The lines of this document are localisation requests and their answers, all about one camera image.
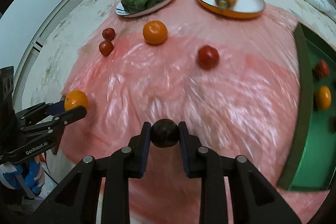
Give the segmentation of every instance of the red tomato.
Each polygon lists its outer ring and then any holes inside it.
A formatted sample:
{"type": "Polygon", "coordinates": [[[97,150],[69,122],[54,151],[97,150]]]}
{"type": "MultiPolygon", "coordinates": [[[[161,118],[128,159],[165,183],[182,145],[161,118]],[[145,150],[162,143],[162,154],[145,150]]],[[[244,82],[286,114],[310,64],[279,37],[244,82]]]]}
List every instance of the red tomato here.
{"type": "Polygon", "coordinates": [[[103,56],[108,56],[113,51],[114,46],[111,41],[103,41],[99,44],[99,51],[103,56]]]}
{"type": "Polygon", "coordinates": [[[218,51],[206,45],[198,50],[198,64],[203,69],[212,69],[219,62],[218,51]]]}
{"type": "Polygon", "coordinates": [[[319,63],[317,63],[315,67],[315,72],[319,78],[329,76],[328,64],[322,59],[319,63]]]}
{"type": "Polygon", "coordinates": [[[107,41],[112,41],[116,36],[116,32],[112,28],[107,28],[103,30],[103,38],[107,41]]]}

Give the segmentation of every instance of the green tray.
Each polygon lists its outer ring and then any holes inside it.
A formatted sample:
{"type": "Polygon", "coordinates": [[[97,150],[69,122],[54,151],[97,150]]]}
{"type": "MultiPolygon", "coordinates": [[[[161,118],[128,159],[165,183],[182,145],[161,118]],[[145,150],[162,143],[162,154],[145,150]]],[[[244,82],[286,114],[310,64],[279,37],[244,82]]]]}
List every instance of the green tray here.
{"type": "Polygon", "coordinates": [[[291,151],[278,185],[288,191],[321,191],[332,186],[336,168],[336,52],[315,32],[298,24],[294,31],[300,69],[300,102],[291,151]],[[324,59],[330,76],[317,81],[312,73],[324,59]],[[314,93],[321,85],[330,89],[327,110],[313,108],[314,93]]]}

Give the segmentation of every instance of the oval plate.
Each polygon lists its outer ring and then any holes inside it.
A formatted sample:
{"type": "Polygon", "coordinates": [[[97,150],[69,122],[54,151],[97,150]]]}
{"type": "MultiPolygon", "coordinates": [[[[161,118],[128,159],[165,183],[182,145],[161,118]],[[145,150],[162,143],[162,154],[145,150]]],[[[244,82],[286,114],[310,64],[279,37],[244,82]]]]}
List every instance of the oval plate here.
{"type": "Polygon", "coordinates": [[[203,7],[216,14],[239,19],[258,17],[266,8],[264,0],[237,0],[236,4],[231,9],[225,11],[219,10],[215,0],[198,1],[203,7]]]}
{"type": "Polygon", "coordinates": [[[160,8],[166,6],[169,2],[171,2],[172,0],[163,0],[157,4],[155,4],[153,7],[146,9],[144,11],[138,12],[138,13],[133,13],[130,14],[128,12],[126,12],[124,10],[123,5],[121,4],[121,2],[117,5],[117,7],[115,8],[115,13],[119,16],[123,16],[123,17],[140,17],[140,16],[144,16],[144,15],[148,15],[156,10],[159,10],[160,8]]]}

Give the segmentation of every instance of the orange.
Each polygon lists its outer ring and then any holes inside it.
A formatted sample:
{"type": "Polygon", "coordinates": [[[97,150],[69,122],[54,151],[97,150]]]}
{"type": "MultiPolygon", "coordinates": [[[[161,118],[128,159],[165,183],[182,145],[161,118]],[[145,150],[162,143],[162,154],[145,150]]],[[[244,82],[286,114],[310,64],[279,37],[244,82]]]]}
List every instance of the orange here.
{"type": "Polygon", "coordinates": [[[64,101],[64,109],[66,111],[78,106],[83,106],[87,110],[89,101],[84,92],[80,90],[73,90],[68,93],[64,101]]]}
{"type": "Polygon", "coordinates": [[[142,31],[143,37],[148,44],[160,45],[168,38],[167,27],[161,21],[147,22],[142,31]]]}
{"type": "Polygon", "coordinates": [[[330,107],[331,104],[331,93],[329,88],[326,85],[319,87],[315,94],[315,100],[317,107],[320,110],[325,110],[330,107]]]}

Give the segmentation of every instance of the orange plate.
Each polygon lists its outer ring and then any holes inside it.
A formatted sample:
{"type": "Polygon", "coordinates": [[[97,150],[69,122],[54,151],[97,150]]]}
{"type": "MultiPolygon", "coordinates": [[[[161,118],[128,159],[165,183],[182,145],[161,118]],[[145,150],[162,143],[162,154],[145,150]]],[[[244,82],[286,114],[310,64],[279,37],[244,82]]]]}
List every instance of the orange plate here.
{"type": "Polygon", "coordinates": [[[238,19],[256,18],[262,14],[266,8],[264,0],[237,0],[236,4],[229,10],[221,11],[217,7],[215,0],[198,0],[206,9],[226,17],[238,19]]]}

